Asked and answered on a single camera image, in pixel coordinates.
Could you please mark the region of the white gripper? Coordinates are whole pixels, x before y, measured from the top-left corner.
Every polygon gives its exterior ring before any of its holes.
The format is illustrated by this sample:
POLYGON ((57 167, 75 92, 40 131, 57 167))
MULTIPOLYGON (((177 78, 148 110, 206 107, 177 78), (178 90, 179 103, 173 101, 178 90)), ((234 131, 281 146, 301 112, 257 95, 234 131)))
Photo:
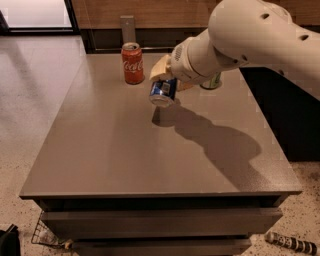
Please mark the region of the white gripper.
POLYGON ((177 91, 185 91, 201 84, 214 75, 214 49, 207 35, 189 37, 177 45, 172 55, 164 55, 152 67, 149 79, 151 81, 177 81, 177 91))

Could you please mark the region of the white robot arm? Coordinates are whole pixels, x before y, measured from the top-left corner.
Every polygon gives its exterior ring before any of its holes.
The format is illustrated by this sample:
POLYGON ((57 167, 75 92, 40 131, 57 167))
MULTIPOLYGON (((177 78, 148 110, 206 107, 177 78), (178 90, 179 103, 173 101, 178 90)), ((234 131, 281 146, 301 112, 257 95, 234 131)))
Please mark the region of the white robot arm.
POLYGON ((152 81, 201 84, 246 65, 268 68, 320 99, 320 34, 263 0, 222 0, 208 28, 178 44, 152 68, 152 81))

